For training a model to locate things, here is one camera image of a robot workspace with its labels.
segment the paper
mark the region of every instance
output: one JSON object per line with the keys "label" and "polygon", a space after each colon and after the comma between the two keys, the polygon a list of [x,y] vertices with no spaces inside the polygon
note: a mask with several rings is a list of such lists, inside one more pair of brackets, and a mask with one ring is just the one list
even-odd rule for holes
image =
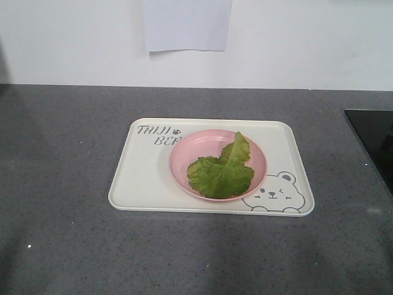
{"label": "paper", "polygon": [[144,0],[147,51],[224,51],[232,0]]}

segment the tray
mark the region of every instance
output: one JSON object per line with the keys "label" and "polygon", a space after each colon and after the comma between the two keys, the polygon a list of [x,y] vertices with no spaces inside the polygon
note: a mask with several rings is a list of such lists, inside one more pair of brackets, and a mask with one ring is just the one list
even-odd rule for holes
{"label": "tray", "polygon": [[[212,202],[183,191],[169,171],[169,155],[180,140],[199,130],[240,131],[264,151],[267,177],[239,200]],[[109,190],[111,205],[130,211],[253,214],[302,217],[314,197],[290,127],[251,120],[143,118],[131,124]]]}

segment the bear illustration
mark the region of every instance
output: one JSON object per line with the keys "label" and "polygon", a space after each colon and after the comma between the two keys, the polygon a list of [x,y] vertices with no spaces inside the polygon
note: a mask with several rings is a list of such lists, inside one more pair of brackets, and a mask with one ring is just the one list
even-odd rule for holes
{"label": "bear illustration", "polygon": [[305,205],[304,196],[295,186],[296,177],[286,171],[266,175],[262,187],[255,195],[243,198],[251,211],[300,213]]}

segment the leaf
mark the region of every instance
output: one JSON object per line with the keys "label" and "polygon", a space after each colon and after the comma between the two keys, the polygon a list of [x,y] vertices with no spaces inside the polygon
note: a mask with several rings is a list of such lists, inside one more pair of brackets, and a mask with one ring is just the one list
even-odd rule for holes
{"label": "leaf", "polygon": [[245,193],[254,177],[252,168],[244,164],[250,159],[250,144],[240,132],[235,141],[215,158],[200,157],[187,169],[190,186],[211,199],[227,199]]}

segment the pink bowl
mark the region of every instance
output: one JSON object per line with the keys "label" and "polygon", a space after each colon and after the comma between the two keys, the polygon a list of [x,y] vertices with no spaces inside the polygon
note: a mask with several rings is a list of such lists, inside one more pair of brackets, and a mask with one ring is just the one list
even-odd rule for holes
{"label": "pink bowl", "polygon": [[224,202],[237,200],[256,190],[264,180],[267,173],[267,162],[262,150],[249,138],[246,138],[250,144],[250,159],[246,166],[254,169],[254,178],[251,181],[250,188],[243,195],[237,195],[228,199],[211,199],[201,195],[198,191],[192,189],[187,177],[187,169],[191,163],[198,160],[199,157],[208,157],[210,155],[219,157],[221,150],[226,145],[234,142],[235,132],[222,129],[202,130],[190,134],[183,138],[175,145],[169,157],[169,169],[175,182],[189,194],[203,200]]}

